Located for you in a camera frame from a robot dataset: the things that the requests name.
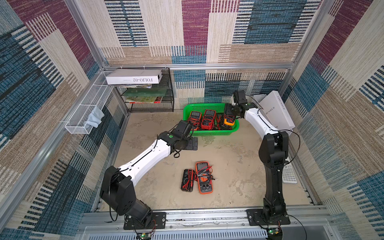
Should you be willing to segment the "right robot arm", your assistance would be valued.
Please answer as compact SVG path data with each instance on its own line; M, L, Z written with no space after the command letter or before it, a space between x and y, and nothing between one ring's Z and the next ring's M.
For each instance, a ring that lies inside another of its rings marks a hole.
M266 172L266 193L261 209L248 209L251 226L289 225L283 196L283 169L288 163L289 135L277 130L261 114L260 108L248 103L244 91L234 91L234 103L226 104L225 113L248 121L262 138L259 158Z

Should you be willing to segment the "red multimeter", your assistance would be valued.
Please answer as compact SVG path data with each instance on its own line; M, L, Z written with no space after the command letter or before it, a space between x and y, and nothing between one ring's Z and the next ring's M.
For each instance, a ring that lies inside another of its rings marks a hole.
M201 129L204 131L211 131L215 127L215 121L217 118L216 111L206 110L201 120Z
M224 114L219 114L216 119L216 130L223 130L224 128Z

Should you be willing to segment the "black multimeter with leads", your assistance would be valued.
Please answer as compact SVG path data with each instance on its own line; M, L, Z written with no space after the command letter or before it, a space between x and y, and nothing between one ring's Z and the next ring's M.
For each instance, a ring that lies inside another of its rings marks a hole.
M192 192L196 180L196 172L193 169L185 169L183 173L181 190L183 192Z

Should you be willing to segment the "yellow multimeter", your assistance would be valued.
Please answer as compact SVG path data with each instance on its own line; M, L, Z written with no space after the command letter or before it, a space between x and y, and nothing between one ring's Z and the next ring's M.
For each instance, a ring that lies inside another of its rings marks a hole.
M224 114L224 129L223 130L232 130L232 127L235 125L236 117L233 115Z

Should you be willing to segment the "orange multimeter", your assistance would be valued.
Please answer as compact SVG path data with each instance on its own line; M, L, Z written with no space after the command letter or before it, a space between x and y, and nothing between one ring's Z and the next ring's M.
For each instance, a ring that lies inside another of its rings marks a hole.
M187 122L193 126L194 131L198 131L201 127L202 113L197 111L191 111Z
M206 195L213 192L213 175L212 166L208 162L197 162L196 167L196 181L198 182L198 189L200 194Z

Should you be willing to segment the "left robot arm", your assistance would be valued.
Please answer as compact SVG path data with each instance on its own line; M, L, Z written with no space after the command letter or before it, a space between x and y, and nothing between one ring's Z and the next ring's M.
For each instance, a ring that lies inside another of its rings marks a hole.
M172 153L185 150L193 139L193 125L179 121L170 131L160 133L155 141L136 158L116 168L107 168L102 181L100 198L118 216L130 217L132 227L152 229L156 227L153 210L137 199L135 186L158 162Z

